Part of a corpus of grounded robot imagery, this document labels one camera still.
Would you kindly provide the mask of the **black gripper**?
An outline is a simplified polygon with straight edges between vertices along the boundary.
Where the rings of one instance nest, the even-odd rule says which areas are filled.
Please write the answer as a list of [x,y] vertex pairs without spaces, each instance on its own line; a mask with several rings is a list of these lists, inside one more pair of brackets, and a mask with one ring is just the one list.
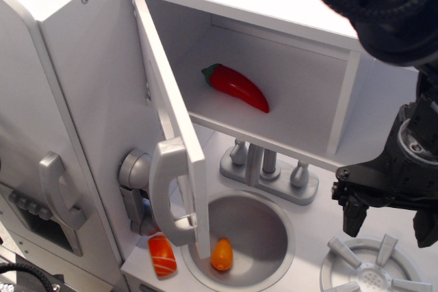
[[422,95],[403,105],[382,153],[340,167],[332,198],[343,207],[343,231],[356,237],[369,207],[415,210],[419,248],[437,242],[437,97]]

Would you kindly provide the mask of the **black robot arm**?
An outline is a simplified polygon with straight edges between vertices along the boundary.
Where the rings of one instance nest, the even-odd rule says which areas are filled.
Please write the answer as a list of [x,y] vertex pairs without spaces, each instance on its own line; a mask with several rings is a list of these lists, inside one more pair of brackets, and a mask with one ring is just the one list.
[[382,153],[336,172],[332,197],[354,237],[370,207],[415,212],[417,244],[437,241],[437,0],[322,0],[350,21],[376,59],[418,71],[416,99],[401,106]]

